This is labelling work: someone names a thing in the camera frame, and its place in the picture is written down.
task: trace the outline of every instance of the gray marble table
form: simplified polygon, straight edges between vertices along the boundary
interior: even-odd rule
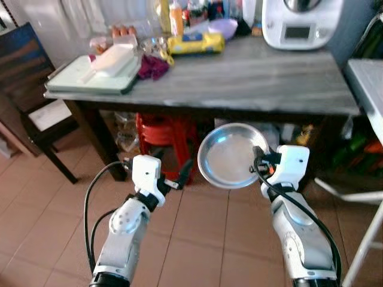
[[[253,37],[233,39],[221,54],[178,56],[161,79],[137,81],[124,95],[48,91],[45,96],[65,101],[105,164],[118,160],[118,149],[99,109],[314,124],[301,187],[347,117],[359,114],[328,51],[278,51]],[[126,177],[120,166],[111,174],[119,181]]]
[[[221,54],[178,56],[158,81],[138,81],[124,95],[50,93],[64,100],[357,115],[359,108],[328,51],[291,52],[260,38],[239,38]]]

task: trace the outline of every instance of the red plastic stool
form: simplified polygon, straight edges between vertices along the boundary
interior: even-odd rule
[[[199,140],[197,135],[197,127],[194,122],[181,118],[173,118],[166,116],[142,115],[136,114],[136,126],[139,137],[139,148],[141,154],[149,154],[150,145],[165,146],[171,145],[174,148],[178,162],[178,171],[162,172],[166,178],[174,181],[178,178],[178,172],[184,163],[190,159],[187,140],[190,139],[196,150],[199,148]],[[190,175],[196,170],[194,163],[193,170]]]

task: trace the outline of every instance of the tile floor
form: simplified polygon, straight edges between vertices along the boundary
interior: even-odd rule
[[[81,216],[86,188],[103,164],[80,131],[57,147],[81,178],[76,185],[44,156],[0,157],[1,287],[80,287],[90,280]],[[131,181],[104,177],[90,198],[90,225],[132,192]],[[305,194],[332,231],[346,271],[376,207],[342,203],[313,183]],[[97,254],[106,235],[105,221]],[[355,286],[382,286],[382,277],[382,252],[372,251]],[[259,186],[219,190],[197,174],[171,192],[153,213],[133,286],[291,286]]]

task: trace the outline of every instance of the wooden chair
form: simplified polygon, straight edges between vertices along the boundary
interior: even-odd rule
[[[19,112],[30,141],[74,184],[77,178],[54,154],[53,143],[78,124],[62,100],[43,96],[44,83],[54,70],[31,24],[0,36],[0,97]]]

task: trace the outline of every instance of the metal plate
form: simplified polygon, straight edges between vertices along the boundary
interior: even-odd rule
[[[269,147],[263,135],[248,124],[225,124],[213,130],[202,141],[198,151],[198,168],[203,177],[216,187],[237,189],[257,180],[249,172],[253,164],[253,147],[265,152]]]

